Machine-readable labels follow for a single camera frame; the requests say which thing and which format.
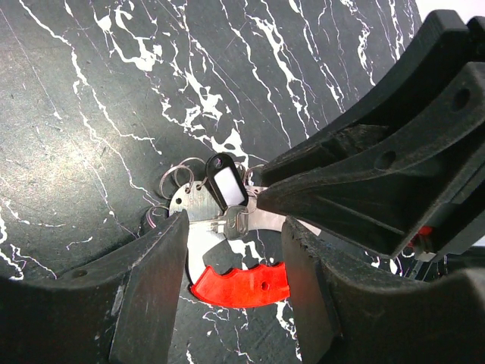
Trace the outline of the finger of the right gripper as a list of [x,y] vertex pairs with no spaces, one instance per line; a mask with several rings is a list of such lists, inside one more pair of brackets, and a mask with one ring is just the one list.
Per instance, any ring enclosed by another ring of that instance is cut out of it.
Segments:
[[455,11],[432,11],[377,85],[331,124],[267,163],[263,184],[332,165],[388,137],[443,89],[470,44],[470,30]]

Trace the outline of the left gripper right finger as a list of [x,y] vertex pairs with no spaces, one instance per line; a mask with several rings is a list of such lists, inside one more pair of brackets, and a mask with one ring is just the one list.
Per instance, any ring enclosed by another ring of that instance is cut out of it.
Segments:
[[402,278],[320,240],[293,217],[281,232],[305,363],[482,363],[484,271]]

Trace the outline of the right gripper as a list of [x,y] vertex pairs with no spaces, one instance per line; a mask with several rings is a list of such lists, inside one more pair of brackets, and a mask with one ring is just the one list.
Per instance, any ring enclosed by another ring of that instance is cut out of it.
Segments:
[[357,155],[267,188],[258,207],[394,257],[461,254],[484,233],[484,18],[430,14],[401,129]]

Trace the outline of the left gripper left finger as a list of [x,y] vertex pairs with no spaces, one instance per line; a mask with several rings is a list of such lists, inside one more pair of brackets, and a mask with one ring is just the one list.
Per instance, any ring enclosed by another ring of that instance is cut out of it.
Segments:
[[187,254],[177,212],[59,279],[1,280],[3,363],[165,363]]

